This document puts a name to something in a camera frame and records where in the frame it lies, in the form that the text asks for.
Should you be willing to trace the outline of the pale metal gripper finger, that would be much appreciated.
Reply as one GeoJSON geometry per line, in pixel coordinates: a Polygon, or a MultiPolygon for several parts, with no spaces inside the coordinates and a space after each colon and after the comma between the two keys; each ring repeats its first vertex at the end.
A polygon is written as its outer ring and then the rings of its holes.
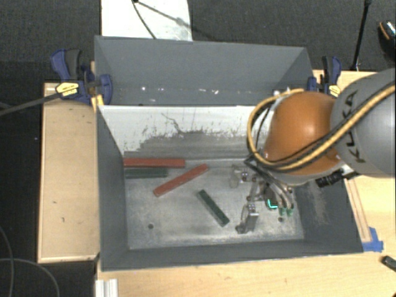
{"type": "Polygon", "coordinates": [[[254,203],[247,203],[244,205],[241,212],[241,221],[236,226],[237,234],[246,234],[253,232],[256,227],[259,213],[256,211],[256,205],[254,203]]]}
{"type": "Polygon", "coordinates": [[[230,188],[237,188],[240,184],[249,181],[249,172],[246,166],[232,165],[229,178],[230,188]]]}

